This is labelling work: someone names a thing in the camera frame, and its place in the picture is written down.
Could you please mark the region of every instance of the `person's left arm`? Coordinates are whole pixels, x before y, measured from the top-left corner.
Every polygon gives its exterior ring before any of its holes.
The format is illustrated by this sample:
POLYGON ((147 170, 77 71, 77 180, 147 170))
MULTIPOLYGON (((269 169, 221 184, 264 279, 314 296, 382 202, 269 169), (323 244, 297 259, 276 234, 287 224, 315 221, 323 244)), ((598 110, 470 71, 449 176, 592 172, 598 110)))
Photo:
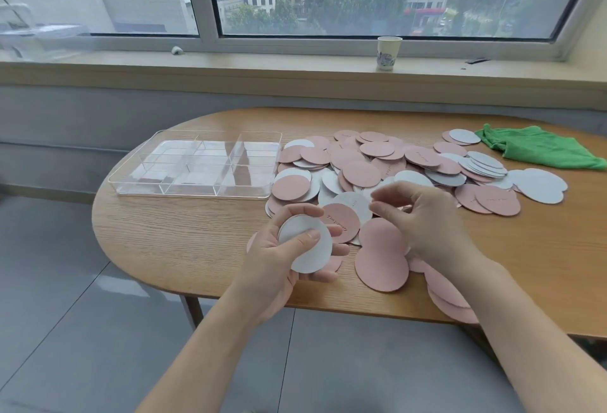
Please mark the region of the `person's left arm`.
MULTIPOLYGON (((284 307, 298 279, 333 282, 337 273, 310 275, 291 270, 292 262, 314 247, 319 233, 310 231, 278 245, 278 231, 293 215, 322 216, 309 203, 287 205, 257 234, 251 250, 224 295, 211 308, 175 361, 137 408, 137 413, 215 413, 255 327, 284 307)), ((329 226, 332 236, 341 228, 329 226)), ((349 247, 333 244, 333 255, 349 247)))

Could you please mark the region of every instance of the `person's right hand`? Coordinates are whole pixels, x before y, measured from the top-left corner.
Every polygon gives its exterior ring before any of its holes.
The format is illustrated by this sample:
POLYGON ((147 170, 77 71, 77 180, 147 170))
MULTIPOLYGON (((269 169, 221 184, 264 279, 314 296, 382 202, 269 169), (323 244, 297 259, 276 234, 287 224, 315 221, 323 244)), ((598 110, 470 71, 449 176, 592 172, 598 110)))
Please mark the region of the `person's right hand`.
POLYGON ((449 273, 479 256, 453 197, 446 192, 397 182, 375 190, 371 196, 369 209, 399 228, 413 252, 437 271, 449 273), (410 204, 411 213, 397 209, 410 204))

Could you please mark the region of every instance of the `floor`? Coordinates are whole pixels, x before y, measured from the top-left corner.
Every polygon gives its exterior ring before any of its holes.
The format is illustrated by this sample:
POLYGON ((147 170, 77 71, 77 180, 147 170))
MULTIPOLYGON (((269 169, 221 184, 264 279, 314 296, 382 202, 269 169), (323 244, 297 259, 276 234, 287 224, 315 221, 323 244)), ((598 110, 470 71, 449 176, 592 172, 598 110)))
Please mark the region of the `floor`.
MULTIPOLYGON (((178 296, 108 261, 90 206, 0 199, 0 413, 132 412, 190 334, 178 296)), ((456 327, 292 309, 245 350, 222 412, 244 410, 523 411, 456 327)))

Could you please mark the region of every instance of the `table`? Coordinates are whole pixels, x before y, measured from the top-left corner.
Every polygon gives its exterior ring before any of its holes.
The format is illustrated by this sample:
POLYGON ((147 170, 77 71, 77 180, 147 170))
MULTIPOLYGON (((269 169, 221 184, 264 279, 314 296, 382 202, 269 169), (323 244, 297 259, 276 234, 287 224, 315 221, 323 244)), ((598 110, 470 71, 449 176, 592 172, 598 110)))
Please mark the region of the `table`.
MULTIPOLYGON (((283 142, 310 135, 331 137, 341 129, 373 130, 418 145, 441 141, 452 128, 477 130, 490 123, 525 127, 538 122, 503 116, 412 112, 254 108, 218 112, 174 128, 181 130, 265 130, 283 133, 283 142)), ((607 139, 566 127, 540 124, 576 137, 597 156, 607 156, 607 139)), ((538 167, 504 160, 506 168, 538 167)), ((535 302, 567 333, 607 338, 607 174, 550 169, 569 191, 559 205, 533 202, 523 195, 514 218, 459 212, 478 247, 502 263, 535 302)), ((93 228, 110 260, 134 278, 185 297, 223 294, 239 268, 247 240, 268 217, 265 201, 208 197, 118 196, 105 181, 95 197, 93 228)), ((452 323, 430 301, 422 275, 411 274, 392 294, 366 287, 354 271, 358 248, 346 259, 334 284, 300 282, 288 306, 335 312, 452 323)), ((193 316, 202 318, 201 313, 193 316)))

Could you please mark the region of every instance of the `window sill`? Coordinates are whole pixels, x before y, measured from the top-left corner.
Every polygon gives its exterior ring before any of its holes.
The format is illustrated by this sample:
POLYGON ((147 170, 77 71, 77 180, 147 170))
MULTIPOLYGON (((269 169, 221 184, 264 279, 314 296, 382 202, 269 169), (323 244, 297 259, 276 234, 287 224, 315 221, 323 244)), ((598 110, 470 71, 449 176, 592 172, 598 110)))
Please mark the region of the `window sill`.
POLYGON ((0 61, 0 84, 607 110, 601 70, 464 62, 401 57, 382 72, 373 57, 100 51, 54 64, 0 61))

